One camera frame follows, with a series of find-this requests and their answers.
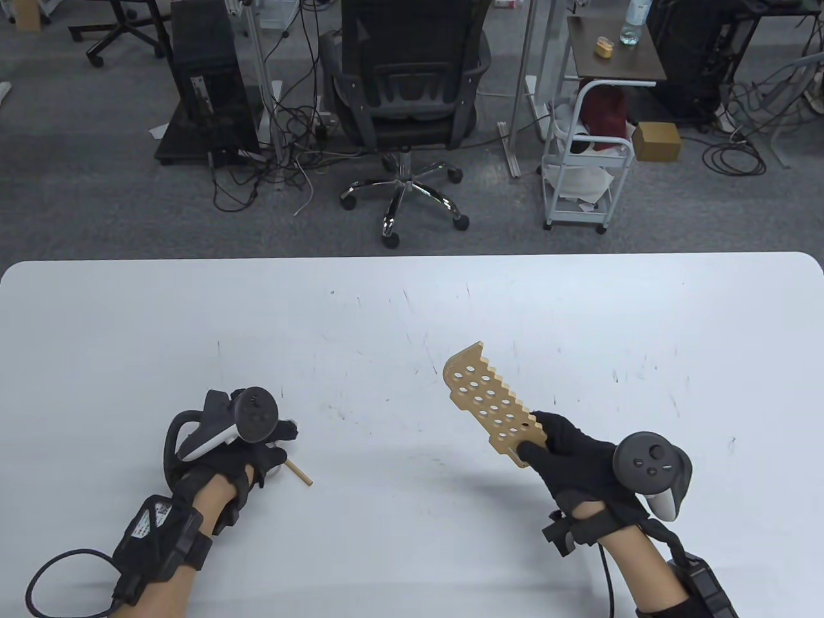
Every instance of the small yellow box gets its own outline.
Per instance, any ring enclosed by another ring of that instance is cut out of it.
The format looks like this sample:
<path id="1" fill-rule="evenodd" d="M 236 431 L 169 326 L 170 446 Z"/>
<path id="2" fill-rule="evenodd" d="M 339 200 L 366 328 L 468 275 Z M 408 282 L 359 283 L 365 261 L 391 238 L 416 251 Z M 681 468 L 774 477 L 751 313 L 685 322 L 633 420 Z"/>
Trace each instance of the small yellow box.
<path id="1" fill-rule="evenodd" d="M 639 122 L 632 143 L 639 161 L 668 163 L 677 161 L 681 154 L 681 135 L 670 122 Z"/>

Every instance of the table top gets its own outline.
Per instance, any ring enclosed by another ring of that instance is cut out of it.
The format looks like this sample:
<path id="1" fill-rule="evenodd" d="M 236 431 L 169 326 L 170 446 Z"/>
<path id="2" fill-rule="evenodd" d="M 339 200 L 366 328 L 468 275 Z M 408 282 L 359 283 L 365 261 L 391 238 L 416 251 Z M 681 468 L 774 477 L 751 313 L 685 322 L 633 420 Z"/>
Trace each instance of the table top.
<path id="1" fill-rule="evenodd" d="M 637 82 L 663 82 L 667 79 L 653 37 L 645 24 L 641 40 L 632 46 L 620 42 L 620 30 L 624 25 L 622 20 L 569 16 L 567 25 L 579 77 Z M 605 36 L 615 44 L 609 59 L 595 53 L 599 36 Z"/>
<path id="2" fill-rule="evenodd" d="M 824 541 L 796 522 L 824 516 L 822 316 L 822 271 L 801 254 L 15 265 L 0 283 L 0 615 L 25 615 L 48 558 L 111 552 L 166 492 L 174 414 L 258 385 L 300 425 L 288 450 L 315 484 L 284 469 L 253 490 L 192 618 L 604 616 L 598 553 L 545 543 L 543 484 L 448 398 L 444 362 L 478 339 L 527 406 L 683 447 L 686 547 L 740 616 L 812 615 Z M 35 599 L 89 614 L 114 581 L 81 557 Z"/>

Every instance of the chair seat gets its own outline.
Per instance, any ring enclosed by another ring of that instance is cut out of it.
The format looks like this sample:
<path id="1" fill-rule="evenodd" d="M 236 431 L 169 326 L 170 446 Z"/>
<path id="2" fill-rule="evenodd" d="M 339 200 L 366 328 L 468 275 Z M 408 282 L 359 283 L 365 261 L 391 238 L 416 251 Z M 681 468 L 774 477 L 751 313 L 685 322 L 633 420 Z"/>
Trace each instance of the chair seat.
<path id="1" fill-rule="evenodd" d="M 335 98 L 335 112 L 346 137 L 355 145 L 362 146 L 363 138 L 349 106 L 340 98 L 336 89 L 331 89 Z M 412 118 L 391 119 L 372 118 L 377 136 L 377 148 L 381 151 L 400 150 L 416 146 L 447 145 L 452 138 L 454 115 L 436 120 L 416 120 Z M 478 122 L 478 114 L 473 106 L 464 137 L 467 137 Z"/>

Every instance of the wooden stick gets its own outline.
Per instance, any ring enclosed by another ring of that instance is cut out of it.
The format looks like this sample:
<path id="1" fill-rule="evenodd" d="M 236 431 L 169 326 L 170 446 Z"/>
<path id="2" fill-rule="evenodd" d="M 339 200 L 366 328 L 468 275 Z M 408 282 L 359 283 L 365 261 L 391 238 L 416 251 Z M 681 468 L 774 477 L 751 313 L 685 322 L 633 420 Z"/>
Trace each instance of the wooden stick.
<path id="1" fill-rule="evenodd" d="M 294 472 L 294 473 L 297 475 L 298 479 L 302 480 L 304 483 L 306 483 L 306 484 L 307 484 L 307 485 L 309 485 L 310 487 L 311 487 L 311 484 L 315 482 L 315 481 L 313 481 L 312 479 L 310 479 L 308 476 L 306 476 L 306 475 L 303 473 L 303 470 L 301 470 L 300 468 L 298 468 L 297 466 L 295 466 L 295 464 L 292 462 L 292 460 L 291 460 L 291 459 L 287 459 L 287 460 L 286 460 L 286 467 L 287 467 L 289 470 L 291 470 L 292 472 Z"/>

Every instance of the hand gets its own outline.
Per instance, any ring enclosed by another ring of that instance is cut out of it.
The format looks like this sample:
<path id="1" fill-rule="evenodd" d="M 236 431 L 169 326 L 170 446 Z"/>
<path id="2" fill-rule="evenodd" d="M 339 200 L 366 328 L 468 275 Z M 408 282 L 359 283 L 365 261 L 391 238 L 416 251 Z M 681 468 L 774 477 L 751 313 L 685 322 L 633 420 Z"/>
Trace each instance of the hand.
<path id="1" fill-rule="evenodd" d="M 184 476 L 194 469 L 208 469 L 215 475 L 225 476 L 235 484 L 246 477 L 246 466 L 254 470 L 251 484 L 263 487 L 266 475 L 273 468 L 286 461 L 286 451 L 274 445 L 278 441 L 294 440 L 297 437 L 297 425 L 291 420 L 281 420 L 272 433 L 262 442 L 249 444 L 236 438 L 231 444 L 221 444 L 194 461 L 180 461 L 170 471 L 169 486 L 172 491 Z"/>
<path id="2" fill-rule="evenodd" d="M 281 440 L 294 440 L 297 425 L 282 420 L 262 442 L 249 444 L 236 438 L 231 444 L 221 444 L 194 461 L 182 461 L 174 456 L 166 468 L 166 481 L 174 494 L 191 496 L 215 477 L 225 478 L 235 493 L 215 521 L 213 534 L 226 526 L 234 526 L 241 509 L 246 506 L 250 485 L 263 487 L 266 474 L 283 464 L 286 451 L 274 445 Z"/>
<path id="3" fill-rule="evenodd" d="M 601 501 L 624 527 L 648 517 L 612 471 L 615 444 L 590 438 L 559 414 L 533 414 L 547 435 L 546 447 L 521 442 L 517 454 L 541 475 L 562 511 L 583 519 L 602 510 Z"/>

